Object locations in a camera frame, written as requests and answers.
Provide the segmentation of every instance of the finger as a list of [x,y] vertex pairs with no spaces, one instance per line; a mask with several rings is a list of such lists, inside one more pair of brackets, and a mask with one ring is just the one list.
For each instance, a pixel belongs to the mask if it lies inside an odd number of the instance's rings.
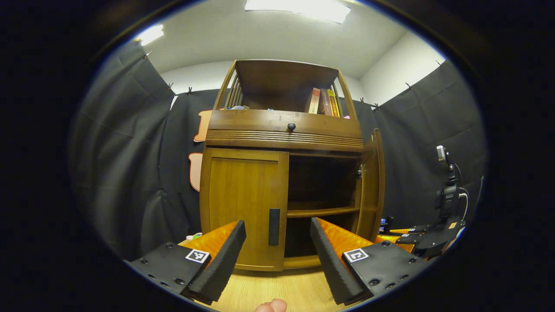
[[281,299],[272,300],[270,306],[274,309],[274,312],[285,312],[287,310],[287,303]]
[[256,307],[254,312],[274,312],[274,309],[266,304],[260,304]]

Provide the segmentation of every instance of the drawer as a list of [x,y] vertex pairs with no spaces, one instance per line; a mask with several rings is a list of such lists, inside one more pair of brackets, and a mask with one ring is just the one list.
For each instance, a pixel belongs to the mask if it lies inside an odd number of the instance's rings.
[[[287,128],[289,123],[295,129]],[[206,145],[361,152],[358,120],[281,110],[214,110]]]

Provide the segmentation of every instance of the book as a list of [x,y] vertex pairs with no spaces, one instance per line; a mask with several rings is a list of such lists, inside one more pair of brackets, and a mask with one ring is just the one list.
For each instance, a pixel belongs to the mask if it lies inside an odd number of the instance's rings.
[[338,107],[339,104],[336,101],[334,91],[333,90],[328,90],[327,95],[330,97],[330,106],[331,106],[332,116],[341,117],[341,116],[339,116],[339,107]]
[[330,96],[327,93],[327,89],[320,89],[320,102],[318,110],[320,114],[333,116],[330,106]]
[[318,114],[318,103],[320,102],[320,89],[313,88],[306,102],[305,112]]

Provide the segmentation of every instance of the wooden floor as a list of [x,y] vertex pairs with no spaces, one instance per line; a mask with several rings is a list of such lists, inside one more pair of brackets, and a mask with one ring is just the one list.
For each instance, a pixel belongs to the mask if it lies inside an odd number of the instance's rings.
[[258,272],[234,270],[218,302],[212,309],[223,312],[252,312],[259,304],[272,299],[287,303],[287,312],[340,311],[348,306],[336,305],[321,267]]

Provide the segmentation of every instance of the wooden cabinet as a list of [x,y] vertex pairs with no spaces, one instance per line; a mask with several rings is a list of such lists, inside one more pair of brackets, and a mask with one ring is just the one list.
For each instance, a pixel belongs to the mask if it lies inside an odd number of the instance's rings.
[[[310,90],[332,88],[337,94],[335,79],[351,118],[305,113]],[[251,109],[227,109],[246,103]],[[290,123],[295,124],[293,129],[288,128]],[[375,239],[384,201],[384,170],[380,133],[375,130],[364,145],[338,69],[236,61],[224,79],[206,132],[200,181],[202,231],[245,220],[247,237],[238,269],[280,271],[320,265],[310,238],[310,218],[320,217]]]

